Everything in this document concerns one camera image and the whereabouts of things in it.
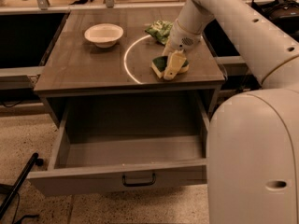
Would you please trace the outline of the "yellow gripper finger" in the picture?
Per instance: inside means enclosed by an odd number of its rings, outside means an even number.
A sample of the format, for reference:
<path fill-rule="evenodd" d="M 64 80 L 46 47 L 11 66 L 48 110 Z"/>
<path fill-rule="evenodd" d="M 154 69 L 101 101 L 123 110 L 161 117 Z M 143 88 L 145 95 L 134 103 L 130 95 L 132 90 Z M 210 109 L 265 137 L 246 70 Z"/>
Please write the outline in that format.
<path fill-rule="evenodd" d="M 164 79 L 172 80 L 177 74 L 187 68 L 187 58 L 183 51 L 170 52 L 167 57 L 167 64 L 164 70 Z"/>
<path fill-rule="evenodd" d="M 164 46 L 164 51 L 162 53 L 163 56 L 168 56 L 171 52 L 173 52 L 174 49 L 171 46 L 171 41 L 167 40 L 165 46 Z"/>

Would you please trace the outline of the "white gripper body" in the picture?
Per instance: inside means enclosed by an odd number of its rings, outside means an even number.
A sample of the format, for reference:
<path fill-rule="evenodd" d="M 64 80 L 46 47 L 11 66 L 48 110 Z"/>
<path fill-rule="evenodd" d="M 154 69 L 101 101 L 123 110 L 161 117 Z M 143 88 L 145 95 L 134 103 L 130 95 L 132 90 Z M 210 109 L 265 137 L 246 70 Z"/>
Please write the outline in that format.
<path fill-rule="evenodd" d="M 187 31 L 179 24 L 178 20 L 175 20 L 170 31 L 168 43 L 175 50 L 190 50 L 197 45 L 200 38 L 200 34 Z"/>

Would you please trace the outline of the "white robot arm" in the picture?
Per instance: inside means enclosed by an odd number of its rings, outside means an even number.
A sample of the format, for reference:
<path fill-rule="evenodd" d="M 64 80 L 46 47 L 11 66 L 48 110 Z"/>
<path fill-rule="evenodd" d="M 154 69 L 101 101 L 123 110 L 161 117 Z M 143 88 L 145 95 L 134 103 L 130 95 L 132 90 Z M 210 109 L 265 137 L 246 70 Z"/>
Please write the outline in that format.
<path fill-rule="evenodd" d="M 299 224 L 298 44 L 241 0 L 187 0 L 164 52 L 211 20 L 261 87 L 226 100 L 209 123 L 209 223 Z"/>

